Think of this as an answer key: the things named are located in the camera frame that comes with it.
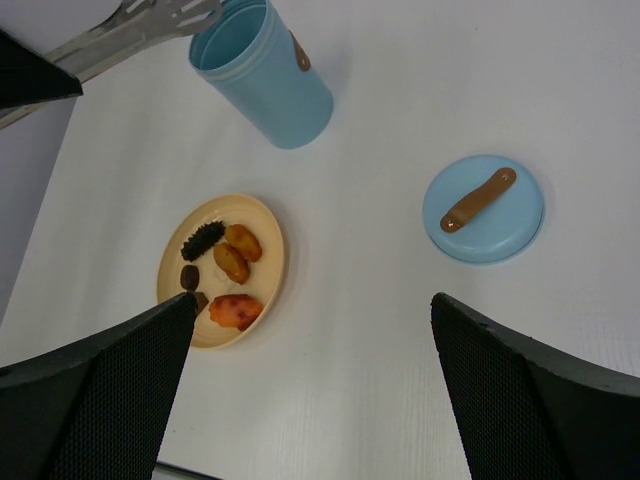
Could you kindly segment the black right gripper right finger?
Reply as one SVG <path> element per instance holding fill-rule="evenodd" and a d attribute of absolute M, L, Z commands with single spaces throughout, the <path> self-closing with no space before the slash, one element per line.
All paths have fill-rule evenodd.
<path fill-rule="evenodd" d="M 474 479 L 636 479 L 639 380 L 436 294 L 431 327 Z"/>

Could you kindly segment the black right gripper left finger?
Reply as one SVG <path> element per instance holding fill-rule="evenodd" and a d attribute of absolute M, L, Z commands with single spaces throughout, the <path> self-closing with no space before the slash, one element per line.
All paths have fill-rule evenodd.
<path fill-rule="evenodd" d="M 4 479 L 149 479 L 196 320 L 179 294 L 1 370 Z"/>

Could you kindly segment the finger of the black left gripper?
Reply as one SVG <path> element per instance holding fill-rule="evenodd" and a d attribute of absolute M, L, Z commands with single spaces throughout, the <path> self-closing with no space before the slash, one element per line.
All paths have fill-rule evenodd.
<path fill-rule="evenodd" d="M 83 94 L 81 82 L 1 31 L 1 108 L 14 108 Z"/>

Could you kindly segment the stainless steel tongs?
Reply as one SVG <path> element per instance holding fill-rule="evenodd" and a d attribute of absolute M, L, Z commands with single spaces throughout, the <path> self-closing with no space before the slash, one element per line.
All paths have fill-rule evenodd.
<path fill-rule="evenodd" d="M 222 4 L 218 0 L 123 1 L 104 22 L 46 55 L 12 37 L 76 77 L 83 85 L 151 46 L 209 28 L 221 18 L 222 13 Z M 51 101 L 1 108 L 1 126 L 11 125 L 48 102 Z"/>

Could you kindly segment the brown square chocolate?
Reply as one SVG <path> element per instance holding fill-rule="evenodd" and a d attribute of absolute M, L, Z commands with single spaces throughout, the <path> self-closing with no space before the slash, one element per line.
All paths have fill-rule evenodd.
<path fill-rule="evenodd" d="M 200 291 L 196 291 L 193 293 L 197 305 L 196 305 L 196 314 L 199 315 L 209 304 L 209 299 L 207 296 Z"/>

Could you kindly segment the dark oval chocolate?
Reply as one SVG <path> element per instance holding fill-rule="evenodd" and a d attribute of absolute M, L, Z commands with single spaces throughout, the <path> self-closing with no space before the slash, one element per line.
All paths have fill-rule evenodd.
<path fill-rule="evenodd" d="M 195 291 L 200 282 L 200 273 L 196 265 L 185 265 L 180 272 L 180 285 L 184 290 Z"/>

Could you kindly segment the red orange fried piece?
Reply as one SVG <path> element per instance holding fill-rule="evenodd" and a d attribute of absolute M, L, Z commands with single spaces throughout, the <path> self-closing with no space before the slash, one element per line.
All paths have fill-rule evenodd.
<path fill-rule="evenodd" d="M 247 330 L 261 315 L 263 305 L 247 294 L 216 297 L 209 304 L 210 319 L 224 328 Z"/>

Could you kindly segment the orange fried nugget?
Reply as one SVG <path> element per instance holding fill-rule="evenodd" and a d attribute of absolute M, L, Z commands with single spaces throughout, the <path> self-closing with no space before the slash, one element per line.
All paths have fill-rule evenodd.
<path fill-rule="evenodd" d="M 228 243 L 218 243 L 213 247 L 216 265 L 227 277 L 240 285 L 245 284 L 250 277 L 250 267 L 241 254 Z"/>
<path fill-rule="evenodd" d="M 257 237 L 243 224 L 227 226 L 225 239 L 247 262 L 255 263 L 262 257 L 262 247 Z"/>

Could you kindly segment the black spiky sea cucumber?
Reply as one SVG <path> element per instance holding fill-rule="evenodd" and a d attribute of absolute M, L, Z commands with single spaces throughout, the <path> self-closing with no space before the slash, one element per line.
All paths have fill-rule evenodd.
<path fill-rule="evenodd" d="M 183 243 L 181 256 L 185 261 L 194 262 L 211 249 L 225 234 L 222 221 L 203 224 Z"/>

